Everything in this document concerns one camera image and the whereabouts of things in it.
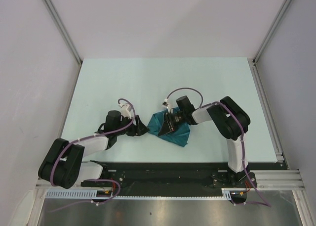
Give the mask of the teal cloth napkin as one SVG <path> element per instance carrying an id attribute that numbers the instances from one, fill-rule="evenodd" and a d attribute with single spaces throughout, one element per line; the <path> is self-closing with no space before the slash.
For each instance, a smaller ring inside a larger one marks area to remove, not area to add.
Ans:
<path id="1" fill-rule="evenodd" d="M 163 110 L 161 112 L 157 112 L 152 115 L 147 125 L 149 129 L 149 133 L 165 141 L 176 144 L 180 147 L 185 147 L 188 143 L 188 139 L 190 135 L 190 128 L 187 123 L 181 124 L 175 132 L 158 136 L 158 133 L 162 128 L 164 113 L 167 113 L 167 110 Z"/>

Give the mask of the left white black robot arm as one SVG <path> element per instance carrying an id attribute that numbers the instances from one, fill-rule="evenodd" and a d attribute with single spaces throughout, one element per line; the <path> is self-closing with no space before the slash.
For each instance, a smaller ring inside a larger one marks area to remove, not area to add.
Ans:
<path id="1" fill-rule="evenodd" d="M 149 129 L 138 115 L 129 118 L 120 111 L 111 110 L 94 135 L 71 142 L 57 138 L 39 167 L 38 177 L 65 189 L 89 179 L 98 186 L 104 186 L 108 183 L 109 174 L 103 170 L 102 164 L 84 163 L 83 158 L 110 149 L 121 135 L 134 137 L 147 132 Z"/>

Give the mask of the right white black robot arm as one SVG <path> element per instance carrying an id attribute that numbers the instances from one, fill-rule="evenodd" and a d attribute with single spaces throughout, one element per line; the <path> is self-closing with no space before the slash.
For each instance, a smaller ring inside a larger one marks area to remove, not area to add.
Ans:
<path id="1" fill-rule="evenodd" d="M 228 182 L 233 187 L 241 186 L 249 173 L 248 162 L 245 158 L 244 136 L 251 123 L 250 117 L 229 96 L 200 108 L 195 108 L 186 95 L 178 98 L 176 103 L 179 111 L 164 113 L 158 136 L 173 134 L 184 124 L 198 125 L 213 121 L 227 141 L 230 169 Z"/>

